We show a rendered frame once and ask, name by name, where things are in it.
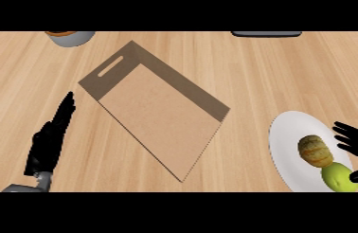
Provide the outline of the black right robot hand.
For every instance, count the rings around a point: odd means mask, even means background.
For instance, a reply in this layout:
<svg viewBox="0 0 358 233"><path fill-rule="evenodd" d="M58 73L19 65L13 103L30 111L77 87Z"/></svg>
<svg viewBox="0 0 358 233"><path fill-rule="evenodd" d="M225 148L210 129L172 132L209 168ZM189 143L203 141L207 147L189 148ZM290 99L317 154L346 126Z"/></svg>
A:
<svg viewBox="0 0 358 233"><path fill-rule="evenodd" d="M333 131L337 133L337 147L358 157L358 128L336 121Z"/></svg>

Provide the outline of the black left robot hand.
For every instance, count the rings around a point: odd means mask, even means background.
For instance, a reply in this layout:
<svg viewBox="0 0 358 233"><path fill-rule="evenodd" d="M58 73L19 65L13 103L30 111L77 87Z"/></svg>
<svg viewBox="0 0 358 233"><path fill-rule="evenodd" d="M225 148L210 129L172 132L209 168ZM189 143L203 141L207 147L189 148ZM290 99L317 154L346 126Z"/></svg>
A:
<svg viewBox="0 0 358 233"><path fill-rule="evenodd" d="M34 176L40 172L52 172L56 168L64 135L76 111L73 92L68 92L59 105L53 119L44 123L33 136L33 146L28 153L24 174Z"/></svg>

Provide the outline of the white plate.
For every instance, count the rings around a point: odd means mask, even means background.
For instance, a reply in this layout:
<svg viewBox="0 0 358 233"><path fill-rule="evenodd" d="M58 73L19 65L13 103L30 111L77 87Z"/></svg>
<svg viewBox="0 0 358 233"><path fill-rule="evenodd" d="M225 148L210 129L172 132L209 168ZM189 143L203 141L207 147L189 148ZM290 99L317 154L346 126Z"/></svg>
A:
<svg viewBox="0 0 358 233"><path fill-rule="evenodd" d="M274 166L293 192L331 192L321 178L321 168L311 166L299 155L297 143L306 135L323 139L334 161L352 170L348 153L337 148L330 128L299 111L281 113L269 125L268 147Z"/></svg>

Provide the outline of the brown cardboard box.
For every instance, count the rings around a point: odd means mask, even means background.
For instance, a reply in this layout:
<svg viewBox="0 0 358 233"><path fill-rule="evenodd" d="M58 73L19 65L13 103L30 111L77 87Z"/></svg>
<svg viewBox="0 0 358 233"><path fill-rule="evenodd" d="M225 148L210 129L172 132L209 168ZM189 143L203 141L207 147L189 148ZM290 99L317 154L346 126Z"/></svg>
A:
<svg viewBox="0 0 358 233"><path fill-rule="evenodd" d="M229 107L133 42L80 85L178 180L185 180Z"/></svg>

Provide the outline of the grey bowl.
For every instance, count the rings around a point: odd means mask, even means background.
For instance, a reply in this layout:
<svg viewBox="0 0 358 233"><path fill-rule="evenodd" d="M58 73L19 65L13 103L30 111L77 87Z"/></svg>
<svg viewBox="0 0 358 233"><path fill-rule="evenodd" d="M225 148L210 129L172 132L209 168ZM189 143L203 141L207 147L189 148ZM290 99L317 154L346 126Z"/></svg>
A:
<svg viewBox="0 0 358 233"><path fill-rule="evenodd" d="M61 47L83 45L95 35L93 31L46 31L53 43Z"/></svg>

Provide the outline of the dark grey flat appliance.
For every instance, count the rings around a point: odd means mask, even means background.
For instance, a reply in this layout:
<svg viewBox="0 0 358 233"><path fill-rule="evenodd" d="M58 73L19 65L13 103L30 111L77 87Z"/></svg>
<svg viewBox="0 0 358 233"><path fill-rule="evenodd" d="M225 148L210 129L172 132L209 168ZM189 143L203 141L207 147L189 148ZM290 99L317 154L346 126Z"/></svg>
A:
<svg viewBox="0 0 358 233"><path fill-rule="evenodd" d="M231 31L232 35L246 38L287 38L297 37L302 31Z"/></svg>

